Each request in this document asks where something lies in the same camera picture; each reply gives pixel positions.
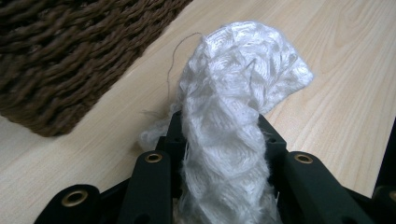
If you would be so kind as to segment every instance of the light wood surface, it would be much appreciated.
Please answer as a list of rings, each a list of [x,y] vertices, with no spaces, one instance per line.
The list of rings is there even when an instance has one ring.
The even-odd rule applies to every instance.
[[[316,74],[266,115],[288,149],[318,156],[341,184],[370,196],[396,116],[396,1],[195,0],[69,135],[43,138],[0,118],[0,223],[34,222],[69,186],[103,191],[129,177],[137,136],[166,114],[176,45],[245,20],[281,30]],[[177,50],[171,96],[198,41]]]

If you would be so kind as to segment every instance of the metal grommet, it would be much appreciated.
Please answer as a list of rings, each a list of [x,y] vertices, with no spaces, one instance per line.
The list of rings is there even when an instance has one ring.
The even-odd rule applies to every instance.
[[[150,162],[150,163],[159,162],[162,159],[163,156],[158,153],[151,153],[145,158],[146,162]]]
[[[389,194],[389,197],[390,197],[394,202],[396,202],[396,190],[391,191],[390,194]]]
[[[306,156],[304,154],[297,154],[294,156],[294,159],[301,163],[305,163],[305,164],[310,164],[314,161],[314,160],[312,160],[312,158],[310,158],[309,156]]]
[[[73,207],[81,204],[88,198],[88,192],[85,189],[77,189],[62,198],[62,205],[65,207]]]

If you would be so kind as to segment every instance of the white fabric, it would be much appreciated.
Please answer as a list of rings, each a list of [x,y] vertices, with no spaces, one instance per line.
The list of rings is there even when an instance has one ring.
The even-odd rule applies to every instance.
[[[231,23],[202,38],[170,111],[182,110],[189,142],[181,171],[180,222],[279,221],[258,116],[312,79],[285,37],[261,23]],[[143,132],[141,146],[154,149],[168,123]]]

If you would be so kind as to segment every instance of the brown wicker basket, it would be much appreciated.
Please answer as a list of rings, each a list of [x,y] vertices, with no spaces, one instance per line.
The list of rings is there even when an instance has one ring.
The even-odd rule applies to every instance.
[[[0,0],[0,113],[69,133],[191,0]]]

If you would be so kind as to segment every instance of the woven texture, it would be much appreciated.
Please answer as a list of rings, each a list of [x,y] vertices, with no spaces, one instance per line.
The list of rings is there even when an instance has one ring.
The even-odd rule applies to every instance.
[[[1,115],[71,132],[190,1],[0,1]]]

